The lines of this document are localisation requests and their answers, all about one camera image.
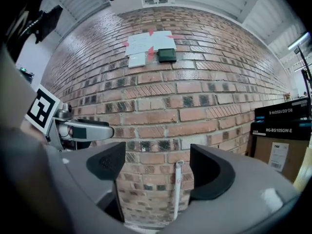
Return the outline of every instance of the black box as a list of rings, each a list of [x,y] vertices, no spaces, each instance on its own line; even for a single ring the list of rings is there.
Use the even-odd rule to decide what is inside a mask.
[[[311,116],[310,98],[300,98],[254,110],[255,120],[290,120]]]
[[[311,119],[287,121],[258,120],[251,124],[251,135],[269,138],[310,140],[311,128]]]

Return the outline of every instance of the brick wall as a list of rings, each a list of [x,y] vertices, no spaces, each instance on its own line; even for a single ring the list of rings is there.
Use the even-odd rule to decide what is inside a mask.
[[[171,30],[177,62],[129,69],[123,42],[133,34]],[[283,102],[278,61],[247,31],[216,15],[160,7],[116,16],[105,9],[71,33],[53,54],[43,84],[77,117],[109,122],[126,141],[117,184],[127,221],[172,219],[174,163],[187,207],[191,143],[246,151],[254,108]]]

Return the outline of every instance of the fluorescent light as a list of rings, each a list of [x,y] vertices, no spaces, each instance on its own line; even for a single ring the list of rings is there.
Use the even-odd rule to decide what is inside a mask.
[[[301,70],[301,69],[304,69],[304,68],[305,68],[305,66],[300,67],[300,68],[296,69],[294,72],[297,72],[297,71],[299,71],[299,70]]]
[[[301,68],[298,68],[298,69],[296,69],[294,72],[297,72],[297,71],[299,71],[299,70],[301,70],[301,69],[304,69],[305,67],[301,67]]]
[[[297,41],[295,41],[293,44],[288,46],[288,49],[291,50],[292,48],[298,46],[305,38],[307,38],[309,36],[309,33],[305,33],[304,35],[302,35]]]

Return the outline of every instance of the white wall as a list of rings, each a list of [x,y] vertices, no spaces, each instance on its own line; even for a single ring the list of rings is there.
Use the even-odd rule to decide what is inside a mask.
[[[303,93],[306,92],[307,89],[301,71],[293,72],[292,78],[294,81],[294,85],[297,89],[297,92],[299,93],[299,96],[303,96]]]
[[[31,84],[34,89],[40,84],[45,67],[57,46],[57,42],[49,37],[38,44],[35,42],[36,37],[32,34],[24,44],[16,62],[18,68],[23,67],[35,74]]]

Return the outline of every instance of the black cable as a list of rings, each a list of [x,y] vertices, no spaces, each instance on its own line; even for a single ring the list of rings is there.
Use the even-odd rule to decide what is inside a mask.
[[[62,138],[65,138],[65,137],[69,136],[70,130],[71,130],[71,127],[68,128],[68,133],[67,133],[67,135],[65,135],[65,136],[59,135],[59,136],[61,136]]]

